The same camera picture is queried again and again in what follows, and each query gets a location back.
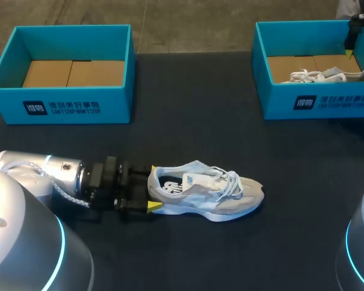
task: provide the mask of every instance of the black table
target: black table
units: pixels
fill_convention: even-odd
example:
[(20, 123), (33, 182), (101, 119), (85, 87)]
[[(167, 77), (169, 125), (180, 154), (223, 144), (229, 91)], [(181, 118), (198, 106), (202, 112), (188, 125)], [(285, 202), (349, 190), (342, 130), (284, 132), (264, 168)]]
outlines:
[(178, 166), (194, 159), (266, 188), (236, 221), (67, 221), (94, 290), (338, 290), (334, 260), (364, 193), (364, 119), (264, 121), (250, 53), (138, 55), (130, 125), (6, 126), (0, 151)]

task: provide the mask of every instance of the open blue box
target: open blue box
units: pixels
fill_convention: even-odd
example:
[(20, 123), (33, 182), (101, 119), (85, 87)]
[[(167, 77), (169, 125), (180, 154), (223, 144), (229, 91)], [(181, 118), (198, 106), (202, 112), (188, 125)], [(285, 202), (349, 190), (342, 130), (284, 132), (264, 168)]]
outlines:
[[(34, 60), (124, 61), (122, 85), (22, 88)], [(0, 58), (0, 113), (7, 124), (129, 123), (134, 75), (129, 25), (15, 27)]]
[[(348, 21), (258, 22), (252, 48), (254, 72), (265, 119), (364, 117), (364, 82), (275, 84), (270, 56), (345, 54)], [(354, 50), (364, 70), (364, 28)]]

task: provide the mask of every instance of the robotic arm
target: robotic arm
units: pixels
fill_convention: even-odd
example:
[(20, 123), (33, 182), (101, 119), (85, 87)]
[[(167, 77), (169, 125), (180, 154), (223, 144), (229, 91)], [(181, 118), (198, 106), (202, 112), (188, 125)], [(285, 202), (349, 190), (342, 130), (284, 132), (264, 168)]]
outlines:
[(3, 151), (0, 171), (17, 180), (47, 207), (50, 207), (53, 192), (82, 207), (117, 210), (120, 214), (127, 211), (149, 213), (162, 205), (148, 201), (145, 190), (140, 192), (140, 199), (131, 199), (133, 184), (138, 184), (142, 178), (147, 185), (151, 166), (119, 163), (112, 156), (104, 163), (89, 167), (78, 159)]
[(364, 15), (354, 15), (349, 21), (349, 32), (345, 39), (344, 46), (346, 54), (351, 57), (362, 27), (364, 27)]

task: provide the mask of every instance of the white shoe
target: white shoe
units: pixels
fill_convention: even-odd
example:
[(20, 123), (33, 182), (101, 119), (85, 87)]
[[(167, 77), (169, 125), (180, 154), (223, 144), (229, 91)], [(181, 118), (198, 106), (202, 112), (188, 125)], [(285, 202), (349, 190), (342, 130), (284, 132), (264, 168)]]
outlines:
[(265, 196), (259, 182), (199, 161), (180, 167), (156, 167), (147, 186), (150, 196), (163, 203), (154, 213), (197, 213), (216, 222), (253, 211)]
[(344, 75), (346, 82), (364, 82), (364, 71), (361, 73), (346, 73), (334, 67), (322, 73), (325, 78), (333, 78), (337, 75)]
[(364, 82), (364, 71), (361, 73), (347, 73), (337, 67), (324, 72), (294, 72), (290, 75), (290, 81), (283, 83), (318, 83), (318, 82)]
[(308, 72), (303, 69), (302, 72), (294, 72), (290, 75), (290, 81), (283, 83), (321, 83), (321, 82), (346, 82), (343, 73), (325, 76), (324, 72)]

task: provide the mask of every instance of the shoe tongue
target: shoe tongue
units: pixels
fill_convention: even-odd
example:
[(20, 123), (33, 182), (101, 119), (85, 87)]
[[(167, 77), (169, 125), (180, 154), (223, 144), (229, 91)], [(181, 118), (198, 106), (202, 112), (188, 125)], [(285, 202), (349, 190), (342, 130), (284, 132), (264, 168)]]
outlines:
[(194, 173), (185, 173), (182, 176), (182, 191), (190, 189), (193, 185), (201, 185), (212, 190), (220, 190), (226, 185), (225, 179), (213, 181), (213, 177), (209, 175), (201, 175)]

